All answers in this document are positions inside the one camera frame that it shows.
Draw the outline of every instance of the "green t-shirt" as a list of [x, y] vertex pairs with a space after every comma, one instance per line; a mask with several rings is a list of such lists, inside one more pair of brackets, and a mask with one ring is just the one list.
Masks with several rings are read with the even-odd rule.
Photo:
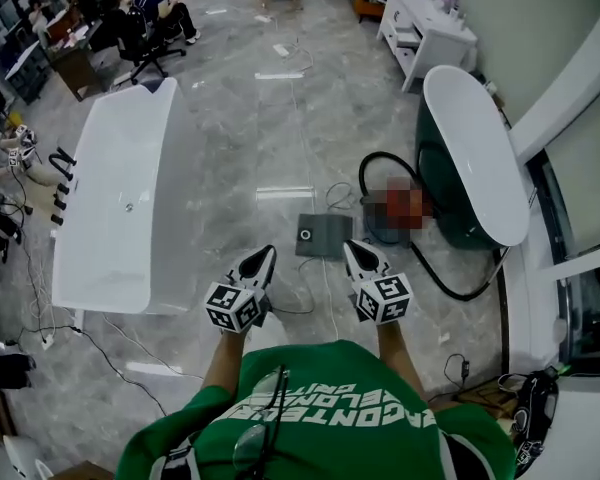
[[443, 433], [460, 436], [479, 452], [496, 480], [514, 476], [513, 445], [482, 408], [464, 405], [434, 415], [378, 358], [354, 343], [337, 341], [247, 354], [235, 399], [217, 386], [201, 390], [184, 409], [133, 437], [116, 479], [147, 479], [156, 459], [200, 430], [193, 446], [202, 480], [235, 478], [235, 443], [260, 423], [249, 397], [258, 381], [281, 364], [289, 380], [267, 478], [443, 480], [444, 462], [449, 462], [441, 450]]

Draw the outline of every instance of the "freestanding bathtub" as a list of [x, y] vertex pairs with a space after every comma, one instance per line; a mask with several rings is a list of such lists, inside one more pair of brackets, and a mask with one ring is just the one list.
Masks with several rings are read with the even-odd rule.
[[188, 199], [200, 138], [175, 79], [98, 99], [76, 150], [57, 230], [56, 306], [117, 313], [189, 309], [193, 272]]
[[529, 207], [507, 131], [487, 91], [461, 69], [438, 66], [424, 79], [416, 165], [451, 245], [496, 249], [524, 240]]

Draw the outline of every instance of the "white cabinet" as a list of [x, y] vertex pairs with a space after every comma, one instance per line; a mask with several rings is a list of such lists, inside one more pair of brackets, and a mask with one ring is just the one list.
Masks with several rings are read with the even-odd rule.
[[[408, 33], [422, 38], [417, 49], [400, 47], [400, 35]], [[377, 37], [386, 39], [405, 74], [403, 91], [435, 66], [460, 66], [478, 41], [471, 30], [436, 9], [432, 0], [388, 0]]]

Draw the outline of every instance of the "eyeglasses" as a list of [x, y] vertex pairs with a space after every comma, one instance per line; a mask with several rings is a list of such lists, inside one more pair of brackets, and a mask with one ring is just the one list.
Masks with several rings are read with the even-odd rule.
[[[284, 406], [284, 396], [289, 383], [289, 372], [284, 365], [264, 376], [253, 388], [249, 397], [249, 407], [254, 409], [264, 423], [248, 428], [236, 442], [233, 449], [233, 465], [238, 471], [236, 478], [264, 478], [264, 467], [273, 453], [273, 447], [280, 430], [280, 419]], [[271, 420], [275, 416], [273, 431]]]

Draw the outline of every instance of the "black office chair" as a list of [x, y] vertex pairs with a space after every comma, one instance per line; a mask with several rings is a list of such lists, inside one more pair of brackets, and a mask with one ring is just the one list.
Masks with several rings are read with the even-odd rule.
[[149, 65], [153, 64], [162, 77], [166, 78], [168, 73], [162, 69], [158, 59], [167, 55], [180, 54], [184, 57], [187, 52], [182, 49], [169, 50], [163, 38], [151, 34], [146, 24], [142, 11], [132, 6], [128, 13], [121, 9], [110, 11], [103, 17], [113, 35], [117, 38], [120, 58], [133, 62], [136, 69], [131, 73], [131, 83], [138, 83], [137, 76]]

